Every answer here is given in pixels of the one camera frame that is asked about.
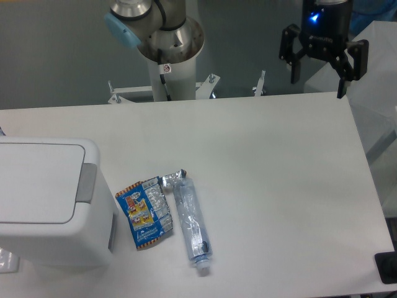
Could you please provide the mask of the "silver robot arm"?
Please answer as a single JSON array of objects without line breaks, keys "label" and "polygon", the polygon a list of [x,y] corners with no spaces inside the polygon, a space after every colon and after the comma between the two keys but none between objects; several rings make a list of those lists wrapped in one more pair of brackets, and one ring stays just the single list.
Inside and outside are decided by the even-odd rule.
[{"label": "silver robot arm", "polygon": [[[325,61],[339,77],[337,97],[368,68],[369,42],[348,38],[352,1],[304,1],[300,25],[282,31],[279,58],[300,79],[305,56]],[[127,48],[137,48],[148,63],[153,99],[209,98],[217,83],[210,76],[196,85],[196,58],[204,45],[199,23],[186,13],[185,1],[111,1],[104,17],[109,32]]]}]

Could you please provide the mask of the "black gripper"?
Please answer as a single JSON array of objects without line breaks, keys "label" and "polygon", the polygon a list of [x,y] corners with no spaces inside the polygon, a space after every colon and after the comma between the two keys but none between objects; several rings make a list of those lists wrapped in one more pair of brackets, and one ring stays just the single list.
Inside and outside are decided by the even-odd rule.
[{"label": "black gripper", "polygon": [[[360,80],[368,68],[369,41],[348,41],[352,1],[304,1],[301,29],[291,24],[282,31],[279,58],[291,67],[290,82],[300,79],[300,60],[310,58],[329,61],[339,76],[337,98],[346,95],[352,81]],[[295,53],[296,38],[303,48]]]}]

